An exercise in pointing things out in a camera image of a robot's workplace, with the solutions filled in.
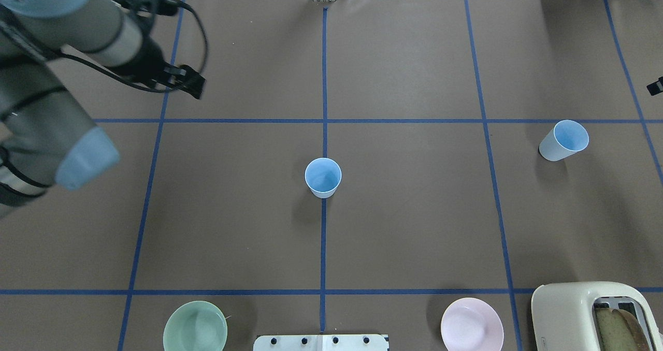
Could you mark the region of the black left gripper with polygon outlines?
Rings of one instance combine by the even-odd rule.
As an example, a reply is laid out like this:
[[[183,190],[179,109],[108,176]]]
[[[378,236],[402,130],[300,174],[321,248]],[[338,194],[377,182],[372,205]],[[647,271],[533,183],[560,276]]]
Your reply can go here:
[[[119,38],[111,44],[111,72],[126,86],[143,84],[155,90],[156,85],[166,91],[182,91],[195,99],[201,99],[206,79],[189,65],[178,66],[176,84],[168,73],[172,65],[166,63],[161,47],[144,36]]]

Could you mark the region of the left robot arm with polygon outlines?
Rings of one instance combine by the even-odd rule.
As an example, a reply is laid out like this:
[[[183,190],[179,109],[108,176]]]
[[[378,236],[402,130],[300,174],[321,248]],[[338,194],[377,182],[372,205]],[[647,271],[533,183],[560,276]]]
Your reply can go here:
[[[52,186],[79,189],[119,162],[119,151],[48,63],[66,59],[138,91],[200,99],[199,69],[168,63],[151,31],[182,0],[2,0],[2,217]]]

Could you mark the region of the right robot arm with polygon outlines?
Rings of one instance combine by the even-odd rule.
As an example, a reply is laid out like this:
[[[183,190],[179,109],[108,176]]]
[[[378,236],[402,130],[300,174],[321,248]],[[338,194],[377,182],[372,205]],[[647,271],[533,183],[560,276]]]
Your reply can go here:
[[[659,77],[652,83],[646,85],[646,89],[651,96],[663,93],[663,77]]]

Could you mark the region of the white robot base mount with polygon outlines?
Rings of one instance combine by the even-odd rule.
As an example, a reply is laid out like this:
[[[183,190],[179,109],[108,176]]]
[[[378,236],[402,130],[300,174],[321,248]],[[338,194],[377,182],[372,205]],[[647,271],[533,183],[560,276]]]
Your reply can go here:
[[[263,335],[253,350],[389,350],[388,336],[381,334]]]

